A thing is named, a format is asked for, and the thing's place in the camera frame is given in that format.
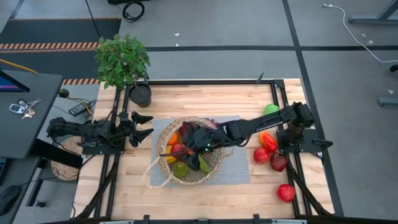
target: white cable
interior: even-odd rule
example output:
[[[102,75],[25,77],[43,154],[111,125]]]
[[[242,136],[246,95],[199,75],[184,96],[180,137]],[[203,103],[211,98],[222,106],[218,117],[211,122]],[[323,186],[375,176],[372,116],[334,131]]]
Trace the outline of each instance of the white cable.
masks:
[[[348,29],[348,27],[347,27],[347,25],[346,25],[346,12],[342,9],[342,8],[340,8],[340,7],[338,7],[338,6],[334,6],[334,5],[332,5],[332,4],[326,4],[326,3],[323,3],[323,7],[332,7],[332,8],[336,8],[336,9],[339,9],[339,10],[341,10],[342,12],[343,12],[343,25],[344,25],[344,27],[346,28],[346,30],[349,32],[349,34],[353,37],[353,39],[355,40],[355,42],[357,42],[359,45],[361,45],[362,47],[364,47],[377,61],[379,61],[379,62],[382,62],[382,63],[390,63],[390,62],[398,62],[398,60],[391,60],[391,61],[383,61],[383,60],[380,60],[378,57],[376,57],[375,56],[375,54],[373,53],[373,52],[371,52],[365,45],[363,45],[361,42],[359,42],[356,38],[355,38],[355,36],[353,35],[353,33],[351,33],[351,31]]]

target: monitor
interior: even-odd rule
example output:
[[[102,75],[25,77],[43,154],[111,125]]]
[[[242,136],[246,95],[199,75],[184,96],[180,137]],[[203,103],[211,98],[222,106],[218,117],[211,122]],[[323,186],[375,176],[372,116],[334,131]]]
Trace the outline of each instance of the monitor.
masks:
[[[30,89],[0,70],[0,92],[29,92]]]

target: gray mat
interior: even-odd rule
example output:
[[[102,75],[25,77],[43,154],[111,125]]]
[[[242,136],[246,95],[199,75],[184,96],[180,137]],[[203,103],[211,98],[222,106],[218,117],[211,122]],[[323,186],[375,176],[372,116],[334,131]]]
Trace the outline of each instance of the gray mat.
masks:
[[[233,119],[239,119],[239,116],[225,116],[210,118],[222,123]],[[154,132],[152,133],[152,155],[151,161],[154,161],[156,153],[156,144],[161,132],[175,119],[153,119],[152,124]],[[230,147],[226,151],[234,150],[234,153],[225,158],[218,171],[213,174],[208,180],[204,181],[203,185],[221,185],[221,184],[248,184],[250,183],[249,164],[246,158],[246,151],[240,147]],[[154,166],[150,172],[150,184],[159,185],[166,180],[166,176],[158,165]],[[166,187],[173,187],[175,184],[168,183]]]

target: yellow fruit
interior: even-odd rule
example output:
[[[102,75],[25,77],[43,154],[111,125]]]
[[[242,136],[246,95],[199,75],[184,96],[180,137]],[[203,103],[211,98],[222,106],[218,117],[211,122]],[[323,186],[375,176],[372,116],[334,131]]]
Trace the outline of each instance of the yellow fruit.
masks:
[[[166,154],[169,154],[172,151],[172,146],[167,146]],[[177,159],[172,156],[166,156],[166,161],[168,164],[175,162]]]

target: round woven mat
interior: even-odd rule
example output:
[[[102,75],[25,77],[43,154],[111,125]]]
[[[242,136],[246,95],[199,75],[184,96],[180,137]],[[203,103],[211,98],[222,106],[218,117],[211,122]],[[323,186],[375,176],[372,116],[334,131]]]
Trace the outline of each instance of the round woven mat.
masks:
[[[74,136],[74,137],[70,137],[70,138],[64,140],[63,142],[61,142],[61,144],[69,151],[72,151],[72,152],[75,152],[75,153],[81,155],[83,148],[77,145],[78,142],[81,142],[81,138],[78,136]],[[54,175],[61,180],[76,180],[77,179],[77,173],[79,171],[77,168],[70,167],[70,166],[64,165],[59,162],[54,162],[54,161],[51,161],[51,168],[52,168],[52,172],[54,173]]]

